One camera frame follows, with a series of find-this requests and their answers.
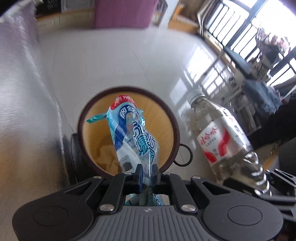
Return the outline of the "clear bottle white cap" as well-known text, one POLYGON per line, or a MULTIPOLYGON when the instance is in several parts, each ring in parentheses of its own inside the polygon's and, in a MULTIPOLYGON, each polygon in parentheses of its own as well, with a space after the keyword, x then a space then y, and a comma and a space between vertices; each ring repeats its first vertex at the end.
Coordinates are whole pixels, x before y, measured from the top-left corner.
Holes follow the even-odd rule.
POLYGON ((217 181, 224 183, 231 178, 259 194, 270 194, 258 156, 232 113, 199 89, 191 91, 187 101, 193 110, 189 117, 191 131, 217 181))

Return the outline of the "blue plastic snack wrapper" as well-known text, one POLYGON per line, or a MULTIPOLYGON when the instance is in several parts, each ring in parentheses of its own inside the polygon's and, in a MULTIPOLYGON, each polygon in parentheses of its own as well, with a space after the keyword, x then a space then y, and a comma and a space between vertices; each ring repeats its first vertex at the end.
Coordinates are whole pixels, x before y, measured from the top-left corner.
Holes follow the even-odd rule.
POLYGON ((159 164, 158 141, 145 128, 144 111, 139 109, 129 95, 119 95, 106 113, 97 114, 88 123, 106 119, 115 147, 119 166, 124 174, 135 172, 142 164, 144 177, 142 192, 131 194, 127 205, 163 206, 160 195, 152 192, 152 165, 159 164))

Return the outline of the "pink cushion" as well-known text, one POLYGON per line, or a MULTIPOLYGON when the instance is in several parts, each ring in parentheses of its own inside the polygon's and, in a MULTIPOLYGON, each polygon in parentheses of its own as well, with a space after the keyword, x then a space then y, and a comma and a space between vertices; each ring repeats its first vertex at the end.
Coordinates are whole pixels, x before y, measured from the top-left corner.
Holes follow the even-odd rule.
POLYGON ((95 29, 149 27, 158 1, 107 0, 96 1, 94 8, 95 29))

